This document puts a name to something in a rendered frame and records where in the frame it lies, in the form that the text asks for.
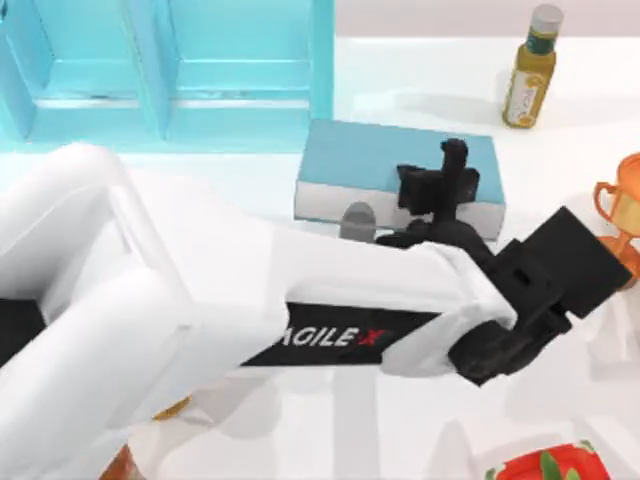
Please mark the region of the pale grey rounded box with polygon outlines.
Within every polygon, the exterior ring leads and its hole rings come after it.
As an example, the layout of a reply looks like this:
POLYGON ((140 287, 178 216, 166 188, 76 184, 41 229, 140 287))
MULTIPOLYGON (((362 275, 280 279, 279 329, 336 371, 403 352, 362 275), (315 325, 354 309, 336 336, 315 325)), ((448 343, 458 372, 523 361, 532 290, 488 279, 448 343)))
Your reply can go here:
POLYGON ((377 231, 376 216, 366 202, 354 202, 345 211, 341 221, 341 239, 374 243, 377 231))

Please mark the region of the blue book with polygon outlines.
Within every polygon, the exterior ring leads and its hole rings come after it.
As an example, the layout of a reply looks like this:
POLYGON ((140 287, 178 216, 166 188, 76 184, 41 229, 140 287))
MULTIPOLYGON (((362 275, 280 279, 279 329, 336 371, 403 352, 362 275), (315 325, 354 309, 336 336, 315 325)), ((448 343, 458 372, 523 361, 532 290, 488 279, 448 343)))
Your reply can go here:
POLYGON ((482 238, 496 240, 506 202, 492 138, 399 126, 312 121, 296 180, 295 219, 337 224, 349 206, 365 202, 381 229, 401 229, 415 218, 430 220, 429 206, 414 200, 399 205, 411 185, 398 169, 441 171, 441 145, 452 138, 468 147, 457 217, 482 238))

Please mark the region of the yellow green bottle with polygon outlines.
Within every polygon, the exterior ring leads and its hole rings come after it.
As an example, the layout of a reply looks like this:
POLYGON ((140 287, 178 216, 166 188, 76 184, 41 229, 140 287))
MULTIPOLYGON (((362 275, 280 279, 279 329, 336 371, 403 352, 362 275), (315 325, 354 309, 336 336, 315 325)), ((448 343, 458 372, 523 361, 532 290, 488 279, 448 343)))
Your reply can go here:
POLYGON ((532 13, 525 42, 519 47, 502 112, 513 128, 532 128, 539 116, 556 65, 556 41, 562 10, 540 4, 532 13))

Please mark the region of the orange trophy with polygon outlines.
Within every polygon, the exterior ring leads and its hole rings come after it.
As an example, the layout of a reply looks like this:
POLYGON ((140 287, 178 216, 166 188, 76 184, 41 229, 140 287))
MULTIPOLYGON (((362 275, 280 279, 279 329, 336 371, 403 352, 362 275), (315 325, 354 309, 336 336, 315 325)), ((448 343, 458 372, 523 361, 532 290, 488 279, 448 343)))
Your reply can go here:
POLYGON ((631 288, 640 278, 640 250, 632 245, 640 239, 640 153, 620 162, 615 184, 596 183, 593 201, 598 214, 618 229, 616 236, 599 240, 631 273, 621 290, 631 288))

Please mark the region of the light blue rack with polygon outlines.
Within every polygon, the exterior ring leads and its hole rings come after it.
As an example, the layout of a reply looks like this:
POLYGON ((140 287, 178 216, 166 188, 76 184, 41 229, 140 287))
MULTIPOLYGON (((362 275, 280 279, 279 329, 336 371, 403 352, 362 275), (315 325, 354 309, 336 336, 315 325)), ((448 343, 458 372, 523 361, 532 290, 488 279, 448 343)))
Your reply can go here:
POLYGON ((296 152, 334 27, 335 0, 0 0, 0 152, 296 152))

